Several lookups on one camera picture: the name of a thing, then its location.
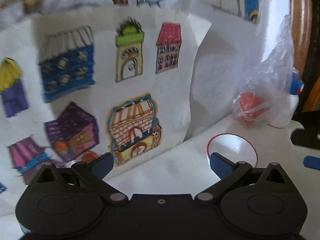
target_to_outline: bowl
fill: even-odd
[[[245,161],[252,167],[258,164],[258,155],[253,145],[245,138],[231,133],[218,134],[210,139],[207,145],[207,157],[217,152],[234,163]]]

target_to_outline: orange ball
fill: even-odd
[[[243,112],[250,111],[251,109],[254,109],[263,103],[263,101],[252,92],[242,93],[238,101],[240,109]],[[242,119],[246,121],[252,121],[253,119],[261,116],[264,111],[264,109],[261,109],[254,112],[245,113],[246,117],[242,116]]]

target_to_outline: table surface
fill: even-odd
[[[307,240],[319,239],[320,172],[304,167],[303,159],[307,155],[320,157],[320,151],[294,146],[290,135],[296,128],[302,128],[302,125],[294,121],[284,129],[266,124],[245,125],[229,115],[198,136],[107,182],[129,198],[135,193],[190,193],[194,197],[219,181],[206,157],[210,138],[220,133],[237,134],[257,150],[258,167],[266,167],[270,162],[282,165],[308,206],[308,217],[301,234]],[[0,225],[0,235],[7,235],[7,240],[17,240],[22,235],[14,214],[0,217]]]

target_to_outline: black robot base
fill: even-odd
[[[221,180],[194,199],[131,200],[102,180],[113,168],[110,153],[71,168],[44,165],[16,206],[22,239],[303,239],[307,206],[280,164],[252,168],[218,153],[210,164]]]

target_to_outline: white bottle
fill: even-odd
[[[287,95],[286,101],[283,104],[283,108],[277,117],[269,123],[269,125],[276,128],[284,128],[287,127],[294,115],[299,104],[299,96],[298,95]]]
[[[290,123],[294,112],[296,111],[299,104],[299,94],[301,94],[304,84],[302,80],[298,78],[299,72],[294,69],[292,72],[292,83],[290,94],[286,96],[283,102],[283,108],[280,113],[273,119],[269,125],[276,128],[285,128]]]

